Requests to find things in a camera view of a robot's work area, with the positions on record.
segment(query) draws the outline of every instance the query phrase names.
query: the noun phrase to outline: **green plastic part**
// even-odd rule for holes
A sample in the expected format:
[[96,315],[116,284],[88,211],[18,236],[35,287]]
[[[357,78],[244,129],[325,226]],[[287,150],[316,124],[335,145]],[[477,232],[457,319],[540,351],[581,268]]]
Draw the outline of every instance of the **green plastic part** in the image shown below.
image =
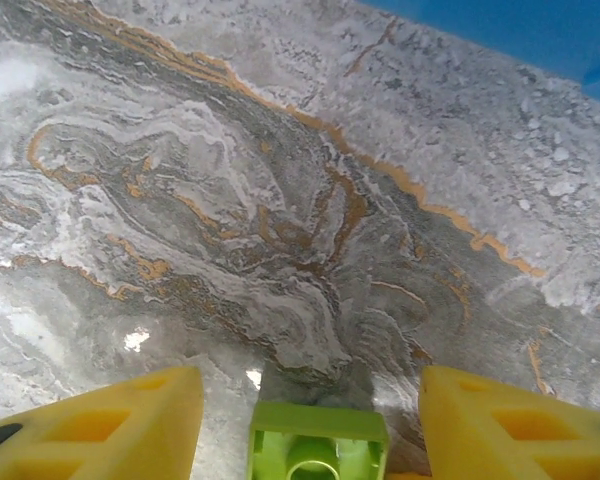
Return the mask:
[[259,402],[247,480],[381,480],[388,449],[379,413]]

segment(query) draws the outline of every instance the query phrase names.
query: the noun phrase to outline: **yellow plastic bracket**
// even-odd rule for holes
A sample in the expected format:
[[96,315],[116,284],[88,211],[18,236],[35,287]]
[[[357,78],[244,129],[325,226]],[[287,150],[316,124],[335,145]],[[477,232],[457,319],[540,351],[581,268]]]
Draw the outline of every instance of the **yellow plastic bracket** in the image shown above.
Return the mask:
[[386,480],[431,480],[431,477],[417,473],[390,473],[386,476]]
[[202,411],[176,367],[2,419],[0,480],[188,480]]
[[600,480],[600,412],[439,366],[419,402],[435,480]]

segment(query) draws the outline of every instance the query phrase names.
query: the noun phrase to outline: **marble surface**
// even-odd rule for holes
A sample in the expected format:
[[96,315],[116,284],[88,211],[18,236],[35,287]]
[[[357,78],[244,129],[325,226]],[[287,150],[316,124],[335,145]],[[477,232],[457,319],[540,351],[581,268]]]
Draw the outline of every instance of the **marble surface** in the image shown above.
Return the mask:
[[599,104],[350,2],[0,1],[0,417],[192,364],[192,478],[258,398],[426,472],[430,363],[600,409]]

